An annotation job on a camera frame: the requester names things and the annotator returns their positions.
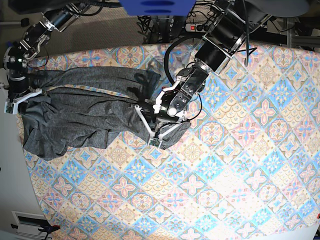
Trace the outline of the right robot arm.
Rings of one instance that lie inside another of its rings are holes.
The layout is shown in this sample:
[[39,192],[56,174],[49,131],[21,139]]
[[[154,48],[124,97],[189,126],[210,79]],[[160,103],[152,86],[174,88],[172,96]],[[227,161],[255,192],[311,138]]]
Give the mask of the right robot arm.
[[13,98],[28,91],[29,62],[40,53],[41,46],[49,41],[52,31],[62,32],[68,21],[74,22],[91,5],[84,0],[9,0],[8,6],[18,14],[42,13],[42,20],[31,25],[4,54],[8,95]]

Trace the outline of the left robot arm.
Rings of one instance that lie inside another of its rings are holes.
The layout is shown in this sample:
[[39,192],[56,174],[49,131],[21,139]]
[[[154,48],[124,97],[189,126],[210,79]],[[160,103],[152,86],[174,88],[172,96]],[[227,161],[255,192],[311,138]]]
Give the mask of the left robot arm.
[[203,44],[194,54],[194,63],[172,78],[169,72],[170,52],[191,36],[174,42],[164,56],[164,71],[171,86],[164,87],[154,102],[135,106],[149,132],[184,122],[188,103],[203,90],[209,74],[220,72],[239,48],[249,43],[250,33],[271,17],[246,0],[217,0],[213,8],[214,20],[204,27],[205,33],[200,37]]

